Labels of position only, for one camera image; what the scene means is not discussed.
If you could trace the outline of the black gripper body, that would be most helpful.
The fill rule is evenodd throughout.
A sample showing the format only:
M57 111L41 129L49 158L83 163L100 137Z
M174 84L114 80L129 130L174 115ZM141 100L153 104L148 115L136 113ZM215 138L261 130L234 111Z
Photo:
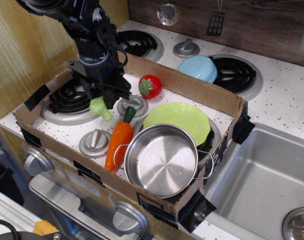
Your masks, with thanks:
M107 56L106 58L81 58L72 60L68 67L72 75L88 83L96 83L102 90L117 89L122 98L129 99L131 96L131 85L124 78L123 64L118 56Z

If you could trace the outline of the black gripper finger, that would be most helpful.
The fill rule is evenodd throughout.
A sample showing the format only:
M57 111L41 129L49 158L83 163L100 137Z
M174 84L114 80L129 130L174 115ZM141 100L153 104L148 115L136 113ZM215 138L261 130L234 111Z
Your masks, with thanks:
M95 82L88 83L86 81L82 81L81 85L89 100L99 98L103 95L103 91L98 87Z
M120 93L115 88L106 88L103 92L103 100L106 107L111 110L115 103L120 99Z

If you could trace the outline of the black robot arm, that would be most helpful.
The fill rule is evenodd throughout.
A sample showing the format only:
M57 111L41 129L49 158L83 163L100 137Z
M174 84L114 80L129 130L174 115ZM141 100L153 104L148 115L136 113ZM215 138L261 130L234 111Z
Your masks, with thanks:
M77 60L68 66L92 100L102 97L111 110L120 98L129 99L131 85L124 78L128 59L117 44L117 27L97 0L19 0L27 12L47 16L62 24L77 47Z

